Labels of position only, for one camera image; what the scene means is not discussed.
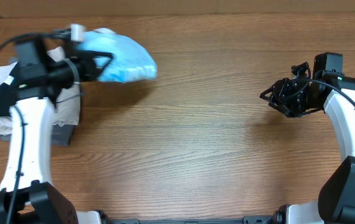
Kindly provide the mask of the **folded beige garment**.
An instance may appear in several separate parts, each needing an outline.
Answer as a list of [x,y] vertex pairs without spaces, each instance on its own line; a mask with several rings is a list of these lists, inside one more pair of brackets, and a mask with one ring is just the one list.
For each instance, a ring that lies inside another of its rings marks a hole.
[[[0,85],[8,85],[11,71],[16,68],[16,63],[0,67]],[[77,125],[80,117],[80,87],[73,85],[63,89],[57,98],[57,109],[53,118],[53,124],[59,126]],[[12,134],[12,121],[8,116],[0,116],[0,136]]]

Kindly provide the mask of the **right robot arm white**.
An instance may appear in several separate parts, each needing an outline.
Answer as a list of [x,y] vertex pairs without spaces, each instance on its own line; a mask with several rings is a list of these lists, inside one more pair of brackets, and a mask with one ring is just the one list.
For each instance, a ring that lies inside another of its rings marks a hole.
[[341,165],[321,188],[318,200],[288,205],[275,212],[272,223],[355,223],[355,78],[284,78],[260,98],[288,118],[324,111],[341,154]]

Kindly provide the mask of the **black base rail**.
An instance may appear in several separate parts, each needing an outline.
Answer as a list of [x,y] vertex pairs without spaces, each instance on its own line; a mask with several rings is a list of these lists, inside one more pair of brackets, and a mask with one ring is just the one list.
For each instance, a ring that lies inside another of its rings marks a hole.
[[139,220],[102,218],[102,224],[282,224],[285,218],[281,214],[244,216],[242,218],[183,219],[183,220]]

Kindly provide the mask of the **light blue t-shirt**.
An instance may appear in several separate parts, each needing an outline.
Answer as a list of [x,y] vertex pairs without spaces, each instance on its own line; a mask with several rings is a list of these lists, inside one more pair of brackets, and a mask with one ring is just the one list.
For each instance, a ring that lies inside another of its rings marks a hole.
[[84,33],[84,41],[78,49],[112,54],[112,59],[95,58],[99,67],[105,67],[98,76],[100,82],[128,83],[152,80],[157,77],[157,64],[149,52],[133,39],[117,34],[108,28]]

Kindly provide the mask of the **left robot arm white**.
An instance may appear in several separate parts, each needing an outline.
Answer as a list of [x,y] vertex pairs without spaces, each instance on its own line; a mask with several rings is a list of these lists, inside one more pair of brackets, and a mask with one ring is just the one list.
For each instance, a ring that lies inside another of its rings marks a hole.
[[82,32],[27,33],[10,38],[17,72],[10,82],[12,134],[0,184],[0,223],[108,223],[101,210],[78,212],[53,185],[50,174],[52,120],[64,88],[96,80],[113,55],[78,50]]

